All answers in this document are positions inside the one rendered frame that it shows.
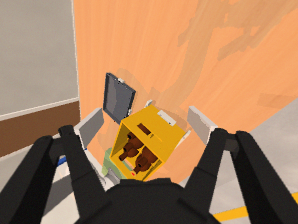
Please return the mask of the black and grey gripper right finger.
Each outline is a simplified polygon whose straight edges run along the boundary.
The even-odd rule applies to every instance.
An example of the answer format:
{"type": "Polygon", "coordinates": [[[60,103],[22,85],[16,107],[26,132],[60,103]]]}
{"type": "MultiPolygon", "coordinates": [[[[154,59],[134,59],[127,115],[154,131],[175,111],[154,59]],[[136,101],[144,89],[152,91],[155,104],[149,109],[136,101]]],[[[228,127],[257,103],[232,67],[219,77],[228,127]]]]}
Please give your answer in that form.
{"type": "Polygon", "coordinates": [[[166,224],[207,224],[224,150],[230,151],[250,223],[298,224],[297,202],[250,133],[228,133],[194,106],[187,122],[207,146],[166,224]]]}

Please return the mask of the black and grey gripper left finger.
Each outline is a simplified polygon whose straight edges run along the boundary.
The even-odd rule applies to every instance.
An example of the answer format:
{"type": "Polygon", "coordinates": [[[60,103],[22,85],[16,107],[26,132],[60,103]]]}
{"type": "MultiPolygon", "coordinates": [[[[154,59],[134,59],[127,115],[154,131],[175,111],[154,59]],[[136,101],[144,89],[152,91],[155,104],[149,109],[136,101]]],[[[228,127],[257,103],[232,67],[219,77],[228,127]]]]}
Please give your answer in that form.
{"type": "Polygon", "coordinates": [[[75,127],[60,127],[60,138],[38,138],[0,192],[0,224],[41,224],[63,155],[81,224],[123,224],[84,152],[104,123],[96,108],[75,127]]]}

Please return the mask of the yellow divided crate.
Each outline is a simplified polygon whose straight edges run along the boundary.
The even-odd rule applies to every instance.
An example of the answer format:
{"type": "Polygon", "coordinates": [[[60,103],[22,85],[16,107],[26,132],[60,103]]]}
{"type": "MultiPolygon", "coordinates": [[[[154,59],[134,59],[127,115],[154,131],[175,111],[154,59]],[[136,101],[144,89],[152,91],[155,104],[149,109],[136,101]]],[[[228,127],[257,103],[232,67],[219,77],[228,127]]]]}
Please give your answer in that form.
{"type": "Polygon", "coordinates": [[[143,181],[145,177],[147,177],[147,175],[149,175],[149,173],[151,173],[151,171],[155,169],[144,180],[146,181],[163,164],[166,163],[169,156],[186,133],[176,124],[172,127],[157,114],[158,112],[159,110],[151,104],[146,108],[121,120],[109,158],[127,179],[136,179],[143,181]],[[141,123],[149,131],[151,131],[148,136],[138,127],[138,125],[141,123]],[[132,132],[144,144],[142,148],[137,149],[139,153],[135,157],[126,157],[126,159],[134,168],[136,167],[135,161],[137,157],[142,153],[142,150],[145,146],[147,146],[158,157],[158,160],[152,163],[152,166],[147,171],[139,171],[136,177],[132,176],[129,169],[118,158],[122,153],[124,153],[123,147],[128,143],[127,134],[130,132],[132,132]]]}

